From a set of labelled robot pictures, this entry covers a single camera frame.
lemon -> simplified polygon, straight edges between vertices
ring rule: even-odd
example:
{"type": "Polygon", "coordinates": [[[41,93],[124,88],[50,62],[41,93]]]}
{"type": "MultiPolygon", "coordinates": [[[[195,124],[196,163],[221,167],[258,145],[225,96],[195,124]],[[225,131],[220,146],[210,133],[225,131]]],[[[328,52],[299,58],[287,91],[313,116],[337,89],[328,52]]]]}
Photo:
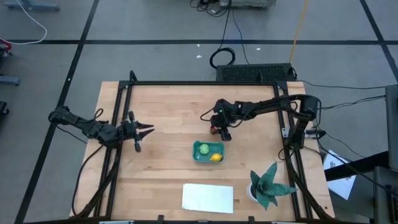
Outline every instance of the lemon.
{"type": "Polygon", "coordinates": [[[207,154],[209,154],[209,151],[210,151],[209,145],[207,145],[207,144],[200,145],[200,147],[199,147],[200,154],[207,155],[207,154]]]}
{"type": "Polygon", "coordinates": [[[223,158],[223,156],[220,153],[214,153],[211,156],[210,161],[219,162],[219,161],[221,161],[222,158],[223,158]]]}

white pot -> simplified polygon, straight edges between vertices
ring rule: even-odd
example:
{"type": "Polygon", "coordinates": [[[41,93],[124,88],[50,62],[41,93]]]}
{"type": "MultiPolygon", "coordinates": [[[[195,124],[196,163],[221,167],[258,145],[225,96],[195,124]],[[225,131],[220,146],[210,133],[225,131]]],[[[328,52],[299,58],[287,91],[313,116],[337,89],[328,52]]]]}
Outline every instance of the white pot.
{"type": "Polygon", "coordinates": [[[253,202],[258,202],[257,199],[255,197],[253,197],[253,195],[251,194],[250,188],[251,188],[252,183],[250,183],[247,187],[246,187],[246,195],[248,195],[248,198],[250,200],[252,200],[253,202]]]}

white cable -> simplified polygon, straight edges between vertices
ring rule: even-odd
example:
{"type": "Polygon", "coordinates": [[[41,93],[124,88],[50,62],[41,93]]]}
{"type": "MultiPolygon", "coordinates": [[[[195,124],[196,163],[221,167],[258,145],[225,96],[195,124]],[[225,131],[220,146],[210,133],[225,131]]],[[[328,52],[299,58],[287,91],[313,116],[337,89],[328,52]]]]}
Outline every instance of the white cable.
{"type": "Polygon", "coordinates": [[[44,29],[45,34],[44,34],[43,38],[41,38],[41,39],[38,40],[38,41],[32,41],[32,42],[26,42],[26,43],[14,43],[14,42],[10,42],[10,41],[4,40],[4,39],[1,38],[1,37],[0,37],[0,40],[6,42],[6,43],[8,43],[8,44],[15,44],[15,45],[26,45],[26,44],[37,44],[37,43],[40,43],[40,42],[43,41],[43,40],[45,39],[45,37],[47,36],[47,29],[46,29],[42,24],[40,24],[39,22],[37,22],[35,19],[33,19],[33,18],[30,16],[30,15],[26,12],[26,10],[24,9],[24,7],[20,4],[20,2],[19,2],[18,0],[15,0],[15,1],[17,1],[17,3],[18,3],[18,4],[20,5],[20,7],[22,8],[22,10],[25,12],[25,14],[26,14],[30,19],[32,19],[35,23],[37,23],[37,25],[41,26],[41,27],[44,29]]]}

green lime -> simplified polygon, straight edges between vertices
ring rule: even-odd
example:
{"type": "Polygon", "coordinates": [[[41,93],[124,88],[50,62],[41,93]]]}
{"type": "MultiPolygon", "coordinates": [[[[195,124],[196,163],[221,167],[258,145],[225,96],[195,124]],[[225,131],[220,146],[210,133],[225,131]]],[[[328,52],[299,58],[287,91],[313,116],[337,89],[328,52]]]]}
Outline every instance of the green lime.
{"type": "Polygon", "coordinates": [[[199,147],[199,152],[200,152],[200,154],[202,154],[202,155],[207,155],[207,154],[209,154],[209,152],[210,152],[209,145],[207,145],[207,144],[202,144],[202,145],[200,145],[200,147],[199,147]]]}

green bowl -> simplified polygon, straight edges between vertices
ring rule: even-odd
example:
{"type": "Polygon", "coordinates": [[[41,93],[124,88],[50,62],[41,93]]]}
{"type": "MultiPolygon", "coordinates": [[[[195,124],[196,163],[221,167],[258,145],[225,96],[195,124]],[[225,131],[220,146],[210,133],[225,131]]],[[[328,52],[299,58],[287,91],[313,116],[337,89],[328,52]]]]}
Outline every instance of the green bowl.
{"type": "Polygon", "coordinates": [[[219,162],[223,162],[225,159],[225,153],[224,153],[224,144],[221,142],[200,142],[200,141],[195,141],[193,143],[193,159],[197,162],[208,162],[208,163],[217,163],[210,161],[210,158],[213,154],[215,153],[220,153],[223,158],[219,162]],[[207,155],[202,155],[199,151],[199,148],[202,144],[207,144],[209,145],[209,153],[207,155]]]}

